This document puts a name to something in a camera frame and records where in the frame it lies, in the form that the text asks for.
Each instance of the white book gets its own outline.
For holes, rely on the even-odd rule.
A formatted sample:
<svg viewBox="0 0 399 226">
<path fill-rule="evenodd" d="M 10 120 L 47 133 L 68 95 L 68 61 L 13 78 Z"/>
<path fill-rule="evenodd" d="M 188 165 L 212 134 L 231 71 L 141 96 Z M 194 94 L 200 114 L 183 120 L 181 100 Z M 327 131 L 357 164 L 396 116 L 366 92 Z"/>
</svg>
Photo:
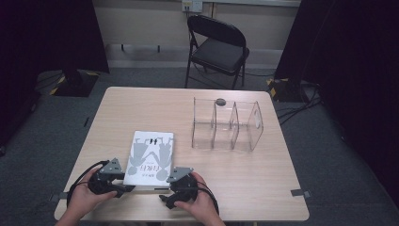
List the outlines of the white book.
<svg viewBox="0 0 399 226">
<path fill-rule="evenodd" d="M 173 133 L 135 131 L 124 185 L 135 190 L 168 188 L 173 154 Z"/>
</svg>

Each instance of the wrist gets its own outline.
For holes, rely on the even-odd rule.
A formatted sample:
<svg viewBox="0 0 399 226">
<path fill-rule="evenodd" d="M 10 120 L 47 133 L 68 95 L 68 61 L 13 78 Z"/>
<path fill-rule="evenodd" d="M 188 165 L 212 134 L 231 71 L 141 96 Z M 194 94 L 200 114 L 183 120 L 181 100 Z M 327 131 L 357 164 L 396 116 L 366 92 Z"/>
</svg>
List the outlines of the wrist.
<svg viewBox="0 0 399 226">
<path fill-rule="evenodd" d="M 78 222 L 82 217 L 83 216 L 81 216 L 79 213 L 76 213 L 71 209 L 67 209 L 67 211 L 65 211 L 64 215 L 61 217 L 56 225 L 78 225 Z"/>
<path fill-rule="evenodd" d="M 219 215 L 213 216 L 211 218 L 207 218 L 205 222 L 203 222 L 205 226 L 224 226 L 225 223 L 220 218 Z"/>
</svg>

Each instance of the wall outlet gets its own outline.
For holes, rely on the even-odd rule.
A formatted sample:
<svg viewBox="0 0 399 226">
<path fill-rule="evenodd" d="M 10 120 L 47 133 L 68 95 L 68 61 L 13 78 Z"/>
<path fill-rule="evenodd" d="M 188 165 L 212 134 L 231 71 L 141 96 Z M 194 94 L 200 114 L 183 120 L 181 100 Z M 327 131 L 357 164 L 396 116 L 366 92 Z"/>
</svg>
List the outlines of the wall outlet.
<svg viewBox="0 0 399 226">
<path fill-rule="evenodd" d="M 182 0 L 182 11 L 191 11 L 191 8 L 193 7 L 193 1 L 191 0 Z"/>
<path fill-rule="evenodd" d="M 182 11 L 186 12 L 202 12 L 202 1 L 198 0 L 183 0 Z"/>
<path fill-rule="evenodd" d="M 192 12 L 202 12 L 202 1 L 193 1 Z"/>
</svg>

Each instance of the acrylic divider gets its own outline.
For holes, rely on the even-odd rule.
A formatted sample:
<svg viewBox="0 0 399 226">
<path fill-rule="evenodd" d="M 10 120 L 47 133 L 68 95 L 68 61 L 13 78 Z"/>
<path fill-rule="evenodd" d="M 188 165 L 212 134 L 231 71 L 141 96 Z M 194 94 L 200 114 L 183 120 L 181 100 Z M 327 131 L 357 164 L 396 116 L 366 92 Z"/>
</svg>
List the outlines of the acrylic divider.
<svg viewBox="0 0 399 226">
<path fill-rule="evenodd" d="M 257 102 L 194 98 L 193 148 L 252 151 L 262 132 Z"/>
</svg>

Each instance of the human hand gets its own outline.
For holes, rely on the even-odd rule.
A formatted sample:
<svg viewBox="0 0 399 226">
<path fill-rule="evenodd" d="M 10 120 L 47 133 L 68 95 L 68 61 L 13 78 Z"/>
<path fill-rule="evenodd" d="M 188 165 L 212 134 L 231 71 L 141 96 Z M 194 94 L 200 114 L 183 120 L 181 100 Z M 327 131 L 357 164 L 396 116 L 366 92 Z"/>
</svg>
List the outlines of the human hand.
<svg viewBox="0 0 399 226">
<path fill-rule="evenodd" d="M 191 174 L 196 178 L 199 187 L 208 189 L 205 181 L 199 174 L 196 172 L 191 172 Z M 204 191 L 199 190 L 196 200 L 192 203 L 176 201 L 174 205 L 190 213 L 205 226 L 225 225 L 215 210 L 212 198 Z"/>
<path fill-rule="evenodd" d="M 98 169 L 89 171 L 73 191 L 67 211 L 56 225 L 75 225 L 84 215 L 89 213 L 100 202 L 114 198 L 118 192 L 111 191 L 105 194 L 96 195 L 88 188 L 88 180 Z"/>
</svg>

